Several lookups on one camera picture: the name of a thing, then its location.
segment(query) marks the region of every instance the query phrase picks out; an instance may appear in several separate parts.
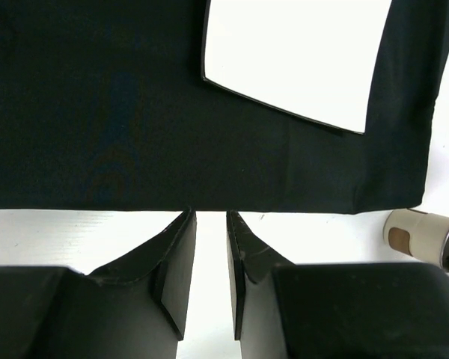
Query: black cloth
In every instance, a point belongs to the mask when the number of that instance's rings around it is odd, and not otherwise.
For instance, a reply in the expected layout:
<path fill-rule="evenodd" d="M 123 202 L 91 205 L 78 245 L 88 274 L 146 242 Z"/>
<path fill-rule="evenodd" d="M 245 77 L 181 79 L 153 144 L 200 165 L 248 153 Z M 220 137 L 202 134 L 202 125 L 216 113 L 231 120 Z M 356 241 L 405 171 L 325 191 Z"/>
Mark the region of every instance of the black cloth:
<path fill-rule="evenodd" d="M 421 202 L 449 0 L 392 2 L 365 135 L 203 82 L 206 6 L 0 0 L 0 208 L 355 213 Z"/>

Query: white surface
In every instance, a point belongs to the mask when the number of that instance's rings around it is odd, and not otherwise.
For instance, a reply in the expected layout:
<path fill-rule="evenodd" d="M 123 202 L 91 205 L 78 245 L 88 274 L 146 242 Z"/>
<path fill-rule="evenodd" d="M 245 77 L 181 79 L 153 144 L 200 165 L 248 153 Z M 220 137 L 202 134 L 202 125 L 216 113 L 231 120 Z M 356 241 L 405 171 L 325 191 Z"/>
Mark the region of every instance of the white surface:
<path fill-rule="evenodd" d="M 449 61 L 436 105 L 423 205 L 449 216 Z M 388 212 L 244 213 L 252 230 L 296 263 L 407 260 L 383 244 Z M 62 264 L 88 273 L 161 231 L 177 213 L 0 211 L 0 264 Z M 179 359 L 239 359 L 233 341 L 224 213 L 198 213 L 185 340 Z"/>
<path fill-rule="evenodd" d="M 363 133 L 390 5 L 211 0 L 205 76 L 271 106 Z"/>

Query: metal object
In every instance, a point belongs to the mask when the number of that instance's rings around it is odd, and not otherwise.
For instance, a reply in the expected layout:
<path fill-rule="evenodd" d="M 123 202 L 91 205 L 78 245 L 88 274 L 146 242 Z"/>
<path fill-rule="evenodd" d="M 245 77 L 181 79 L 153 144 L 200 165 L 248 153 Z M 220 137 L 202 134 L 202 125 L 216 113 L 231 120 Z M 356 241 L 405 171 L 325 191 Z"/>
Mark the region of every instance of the metal object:
<path fill-rule="evenodd" d="M 243 359 L 449 358 L 449 279 L 425 263 L 297 266 L 227 214 Z"/>
<path fill-rule="evenodd" d="M 196 216 L 90 275 L 0 267 L 0 359 L 176 357 L 195 255 Z"/>

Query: cup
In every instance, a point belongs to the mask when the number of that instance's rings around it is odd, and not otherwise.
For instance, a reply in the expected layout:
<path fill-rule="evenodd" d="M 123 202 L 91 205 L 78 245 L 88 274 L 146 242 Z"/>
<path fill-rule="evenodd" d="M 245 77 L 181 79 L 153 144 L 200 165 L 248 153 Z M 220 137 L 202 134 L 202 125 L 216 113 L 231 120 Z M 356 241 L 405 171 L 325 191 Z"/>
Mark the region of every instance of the cup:
<path fill-rule="evenodd" d="M 396 251 L 449 271 L 449 217 L 396 209 L 385 223 L 384 242 Z"/>

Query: white card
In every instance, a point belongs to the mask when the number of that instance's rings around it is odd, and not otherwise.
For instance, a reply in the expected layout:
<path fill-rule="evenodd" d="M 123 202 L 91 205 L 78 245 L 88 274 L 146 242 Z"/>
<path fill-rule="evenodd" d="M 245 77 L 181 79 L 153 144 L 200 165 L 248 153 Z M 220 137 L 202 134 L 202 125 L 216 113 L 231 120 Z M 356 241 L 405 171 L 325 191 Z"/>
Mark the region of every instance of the white card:
<path fill-rule="evenodd" d="M 364 133 L 391 0 L 210 0 L 204 78 Z"/>

